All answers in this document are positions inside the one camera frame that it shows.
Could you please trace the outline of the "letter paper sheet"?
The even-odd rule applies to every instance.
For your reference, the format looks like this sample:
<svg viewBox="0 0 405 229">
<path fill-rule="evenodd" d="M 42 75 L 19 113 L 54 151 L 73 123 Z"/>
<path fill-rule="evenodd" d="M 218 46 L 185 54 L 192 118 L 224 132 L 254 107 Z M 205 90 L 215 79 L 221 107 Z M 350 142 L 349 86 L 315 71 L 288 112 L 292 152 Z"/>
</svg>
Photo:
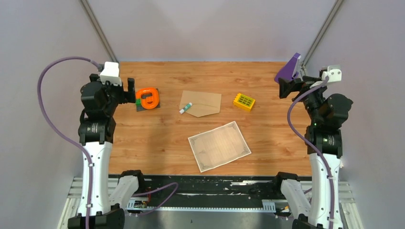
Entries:
<svg viewBox="0 0 405 229">
<path fill-rule="evenodd" d="M 201 173 L 252 154 L 236 121 L 188 138 Z"/>
</svg>

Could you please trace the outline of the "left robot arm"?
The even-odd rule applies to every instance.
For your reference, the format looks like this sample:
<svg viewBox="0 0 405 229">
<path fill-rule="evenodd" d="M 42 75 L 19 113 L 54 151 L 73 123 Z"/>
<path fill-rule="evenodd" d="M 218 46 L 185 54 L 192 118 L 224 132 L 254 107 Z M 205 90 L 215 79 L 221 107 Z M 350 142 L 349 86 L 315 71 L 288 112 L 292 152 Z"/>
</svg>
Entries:
<svg viewBox="0 0 405 229">
<path fill-rule="evenodd" d="M 106 80 L 96 74 L 81 89 L 84 109 L 80 115 L 78 146 L 83 156 L 83 188 L 77 215 L 67 223 L 69 229 L 122 229 L 125 225 L 124 206 L 131 196 L 146 192 L 141 171 L 122 173 L 110 197 L 108 167 L 116 122 L 113 118 L 118 105 L 135 103 L 135 80 L 128 78 L 125 91 L 119 77 Z"/>
</svg>

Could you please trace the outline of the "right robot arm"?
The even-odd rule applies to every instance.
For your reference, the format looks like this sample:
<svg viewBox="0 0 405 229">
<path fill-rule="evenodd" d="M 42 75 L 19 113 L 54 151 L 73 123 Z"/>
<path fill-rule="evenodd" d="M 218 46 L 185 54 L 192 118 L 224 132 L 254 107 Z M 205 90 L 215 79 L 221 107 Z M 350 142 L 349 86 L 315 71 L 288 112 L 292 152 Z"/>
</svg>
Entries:
<svg viewBox="0 0 405 229">
<path fill-rule="evenodd" d="M 328 77 L 308 76 L 278 80 L 279 98 L 298 92 L 288 109 L 287 123 L 305 142 L 312 171 L 311 199 L 307 199 L 296 174 L 279 172 L 277 183 L 272 187 L 275 197 L 288 201 L 294 229 L 343 228 L 338 187 L 343 154 L 341 126 L 349 117 L 353 101 L 342 94 L 323 97 L 328 80 Z M 304 104 L 311 120 L 305 135 L 300 134 L 291 121 L 292 110 L 298 102 Z"/>
</svg>

